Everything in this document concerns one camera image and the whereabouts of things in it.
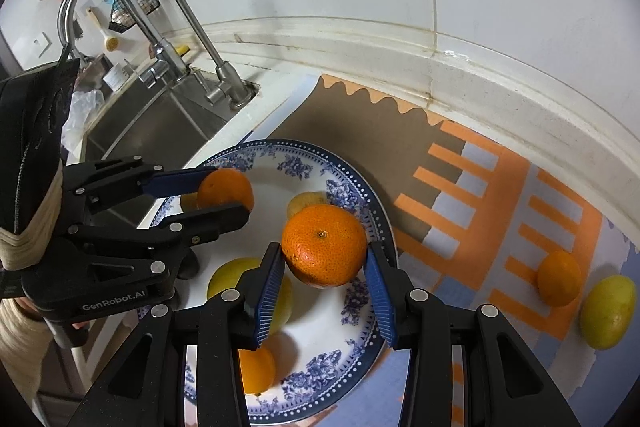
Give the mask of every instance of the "plate rim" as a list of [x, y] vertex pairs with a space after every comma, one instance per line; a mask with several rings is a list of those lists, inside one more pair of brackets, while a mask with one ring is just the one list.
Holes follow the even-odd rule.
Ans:
[[[342, 176], [348, 176], [348, 175], [356, 176], [357, 179], [354, 181], [351, 181], [351, 184], [357, 184], [358, 182], [362, 182], [364, 184], [362, 191], [364, 191], [364, 188], [366, 188], [367, 191], [371, 194], [371, 198], [370, 198], [371, 201], [367, 203], [367, 206], [369, 208], [373, 207], [375, 211], [380, 211], [380, 213], [382, 214], [383, 225], [385, 226], [385, 232], [388, 232], [388, 239], [385, 239], [384, 241], [385, 247], [392, 248], [392, 255], [391, 256], [387, 255], [387, 257], [391, 264], [394, 264], [396, 267], [398, 266], [398, 247], [396, 245], [396, 238], [394, 236], [393, 227], [391, 226], [391, 222], [388, 218], [388, 214], [386, 213], [386, 210], [382, 205], [382, 202], [380, 201], [380, 198], [378, 197], [377, 193], [375, 192], [373, 187], [371, 187], [369, 182], [367, 182], [364, 176], [360, 174], [360, 172], [356, 168], [353, 167], [353, 165], [351, 165], [348, 161], [344, 160], [340, 156], [324, 149], [323, 147], [320, 147], [318, 145], [315, 145], [309, 142], [300, 141], [300, 140], [275, 139], [275, 138], [249, 140], [246, 142], [236, 144], [233, 147], [229, 147], [225, 150], [222, 150], [214, 154], [213, 156], [210, 156], [208, 159], [202, 161], [199, 166], [200, 167], [209, 166], [216, 160], [219, 160], [220, 158], [226, 155], [229, 155], [234, 152], [238, 152], [240, 150], [257, 148], [257, 147], [265, 147], [270, 144], [279, 145], [285, 148], [287, 147], [292, 148], [293, 150], [300, 151], [300, 152], [313, 153], [315, 156], [319, 156], [321, 159], [325, 160], [326, 163], [334, 165], [335, 168], [337, 168], [338, 165], [341, 166], [340, 171], [342, 172]], [[161, 221], [161, 219], [164, 217], [164, 215], [161, 216], [161, 214], [164, 214], [163, 209], [166, 206], [170, 207], [172, 202], [175, 201], [175, 198], [177, 197], [171, 196], [168, 198], [164, 198], [164, 201], [160, 204], [160, 206], [156, 210], [156, 213], [154, 214], [153, 219], [151, 220], [151, 224], [150, 224], [151, 226], [154, 226], [158, 224], [159, 221]], [[378, 341], [375, 341], [375, 339], [373, 341], [371, 340], [371, 336], [373, 334], [376, 334], [376, 338]], [[354, 359], [353, 362], [351, 363], [350, 367], [353, 367], [353, 365], [355, 365], [356, 362], [362, 361], [363, 355], [369, 355], [369, 357], [366, 357], [368, 362], [366, 370], [362, 372], [360, 378], [358, 378], [358, 380], [356, 380], [356, 382], [351, 387], [347, 386], [345, 391], [337, 392], [336, 387], [340, 389], [342, 386], [342, 382], [339, 380], [336, 380], [334, 381], [334, 383], [332, 383], [330, 387], [327, 388], [327, 390], [323, 391], [321, 396], [316, 396], [313, 400], [309, 399], [308, 402], [305, 402], [304, 404], [300, 404], [299, 407], [293, 406], [288, 408], [287, 410], [278, 411], [275, 415], [269, 415], [269, 414], [262, 415], [263, 417], [265, 417], [264, 419], [258, 419], [258, 417], [260, 416], [259, 414], [255, 414], [255, 413], [252, 414], [248, 412], [249, 420], [252, 423], [252, 425], [280, 425], [283, 423], [301, 421], [303, 419], [309, 418], [310, 416], [313, 416], [315, 414], [322, 412], [323, 410], [337, 403], [339, 400], [343, 399], [364, 380], [364, 378], [366, 377], [370, 369], [375, 364], [376, 360], [380, 357], [380, 354], [382, 354], [382, 352], [385, 350], [385, 341], [380, 336], [377, 321], [375, 320], [375, 318], [369, 330], [369, 334], [367, 335], [367, 338], [365, 340], [365, 344], [370, 344], [371, 342], [374, 342], [374, 344], [371, 344], [372, 349], [368, 350], [368, 352], [365, 351], [359, 358]], [[344, 379], [344, 381], [346, 381], [345, 375], [343, 375], [340, 378], [341, 380]], [[291, 414], [290, 411], [296, 410], [296, 409], [299, 409], [300, 413], [298, 413], [296, 416], [289, 417], [289, 414]]]

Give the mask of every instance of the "chrome faucet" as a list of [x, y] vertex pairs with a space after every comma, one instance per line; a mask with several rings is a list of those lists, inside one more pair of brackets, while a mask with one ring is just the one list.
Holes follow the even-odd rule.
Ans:
[[[183, 91], [188, 98], [203, 107], [208, 103], [215, 103], [226, 94], [231, 99], [232, 108], [238, 109], [246, 105], [255, 95], [255, 90], [251, 84], [244, 82], [236, 69], [226, 60], [222, 60], [215, 46], [212, 44], [204, 29], [196, 19], [191, 7], [186, 0], [175, 0], [180, 10], [188, 20], [194, 33], [216, 63], [216, 74], [218, 82], [214, 83], [201, 71], [190, 68], [180, 55], [177, 54], [173, 45], [163, 37], [149, 20], [138, 0], [121, 0], [125, 8], [131, 14], [133, 20], [151, 43], [155, 63], [146, 68], [140, 74], [140, 79], [147, 85], [153, 86], [156, 81], [163, 80], [168, 85]], [[73, 13], [78, 0], [63, 0], [58, 11], [58, 37], [63, 47], [68, 42], [71, 44], [71, 55], [80, 58], [82, 61], [86, 57], [81, 54], [75, 46], [73, 31]], [[193, 86], [200, 86], [204, 90], [204, 100], [202, 97], [193, 97]]]

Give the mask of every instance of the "light switch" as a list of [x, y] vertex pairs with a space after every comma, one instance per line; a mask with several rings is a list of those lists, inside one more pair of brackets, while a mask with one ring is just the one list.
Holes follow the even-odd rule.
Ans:
[[42, 54], [47, 51], [47, 48], [51, 45], [51, 42], [44, 34], [44, 32], [38, 33], [33, 38], [32, 50], [35, 55], [42, 57]]

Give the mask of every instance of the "black wire basket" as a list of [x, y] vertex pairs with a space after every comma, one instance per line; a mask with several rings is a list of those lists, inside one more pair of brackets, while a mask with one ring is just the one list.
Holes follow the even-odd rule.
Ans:
[[[138, 4], [149, 15], [160, 6], [159, 0], [138, 0]], [[135, 24], [131, 12], [124, 6], [122, 0], [113, 0], [109, 29], [117, 33], [124, 33]]]

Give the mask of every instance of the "plastic bag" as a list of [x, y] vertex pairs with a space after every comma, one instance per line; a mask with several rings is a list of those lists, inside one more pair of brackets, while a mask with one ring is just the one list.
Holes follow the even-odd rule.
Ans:
[[104, 96], [98, 89], [89, 92], [75, 91], [71, 96], [69, 118], [62, 126], [63, 147], [69, 152], [82, 143], [84, 129], [96, 117], [100, 107], [104, 105]]

